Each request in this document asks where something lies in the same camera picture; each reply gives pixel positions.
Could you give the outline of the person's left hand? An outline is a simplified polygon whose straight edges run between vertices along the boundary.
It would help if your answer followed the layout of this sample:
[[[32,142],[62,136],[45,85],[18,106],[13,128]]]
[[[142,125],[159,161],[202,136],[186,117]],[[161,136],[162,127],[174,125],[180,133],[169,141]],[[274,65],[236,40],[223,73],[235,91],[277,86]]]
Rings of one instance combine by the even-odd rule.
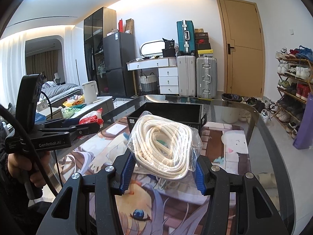
[[[49,161],[50,161],[50,152],[45,152],[45,154],[40,159],[42,166],[45,172],[48,174],[50,172]],[[20,175],[21,171],[30,171],[32,169],[31,161],[21,155],[12,153],[8,155],[7,161],[8,172],[14,178],[22,179]],[[46,182],[40,173],[38,167],[36,167],[36,172],[30,176],[30,180],[38,188],[46,185]]]

